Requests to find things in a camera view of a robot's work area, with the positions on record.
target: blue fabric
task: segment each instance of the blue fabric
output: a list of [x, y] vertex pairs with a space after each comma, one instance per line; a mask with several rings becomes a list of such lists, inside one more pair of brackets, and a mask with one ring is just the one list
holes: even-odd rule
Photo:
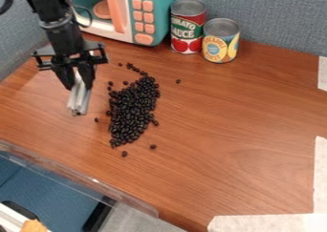
[[6, 159], [0, 158], [0, 187], [10, 179], [21, 167]]
[[25, 168], [19, 169], [0, 187], [0, 201], [4, 200], [11, 200], [35, 213], [53, 232], [81, 232], [98, 204], [96, 200]]

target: gray wall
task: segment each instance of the gray wall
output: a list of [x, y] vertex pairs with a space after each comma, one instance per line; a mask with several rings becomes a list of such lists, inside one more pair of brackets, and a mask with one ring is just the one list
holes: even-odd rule
[[239, 22], [245, 39], [327, 55], [327, 0], [204, 0], [210, 18]]
[[25, 0], [14, 0], [0, 15], [0, 80], [29, 58], [31, 51], [46, 41], [35, 14]]

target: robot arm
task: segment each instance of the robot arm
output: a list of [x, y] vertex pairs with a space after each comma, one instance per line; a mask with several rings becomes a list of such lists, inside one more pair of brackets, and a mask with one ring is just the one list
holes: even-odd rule
[[[77, 68], [85, 87], [90, 90], [95, 79], [95, 66], [108, 63], [103, 45], [95, 41], [83, 39], [76, 21], [71, 0], [27, 0], [39, 17], [39, 25], [46, 32], [51, 45], [34, 52], [38, 67], [53, 70], [67, 90], [75, 85], [74, 67]], [[0, 14], [6, 12], [12, 0], [5, 0]], [[99, 51], [98, 56], [91, 52]], [[43, 61], [42, 56], [52, 59]]]

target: microwave button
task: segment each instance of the microwave button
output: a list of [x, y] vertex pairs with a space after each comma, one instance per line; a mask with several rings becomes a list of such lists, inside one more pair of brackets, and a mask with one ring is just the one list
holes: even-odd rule
[[142, 8], [142, 1], [141, 0], [133, 0], [133, 8], [135, 10], [140, 10]]
[[145, 13], [144, 21], [147, 23], [153, 23], [153, 21], [154, 21], [153, 13]]
[[156, 28], [152, 24], [145, 24], [145, 32], [153, 34], [155, 32]]
[[137, 33], [135, 35], [135, 40], [139, 43], [139, 44], [143, 44], [143, 45], [151, 45], [153, 42], [153, 36], [148, 35], [148, 34], [143, 34], [143, 33]]
[[143, 32], [144, 31], [144, 24], [142, 22], [136, 22], [135, 23], [135, 30], [137, 32]]
[[148, 12], [153, 11], [153, 2], [151, 0], [144, 0], [143, 9]]
[[140, 11], [134, 11], [133, 12], [133, 17], [134, 17], [134, 20], [136, 20], [136, 21], [141, 22], [143, 20], [142, 12], [140, 12]]

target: teal toy microwave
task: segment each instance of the teal toy microwave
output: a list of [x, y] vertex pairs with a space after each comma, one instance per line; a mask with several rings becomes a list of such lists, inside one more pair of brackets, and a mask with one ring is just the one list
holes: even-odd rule
[[93, 33], [144, 46], [160, 44], [170, 30], [170, 5], [175, 0], [73, 0], [78, 23]]

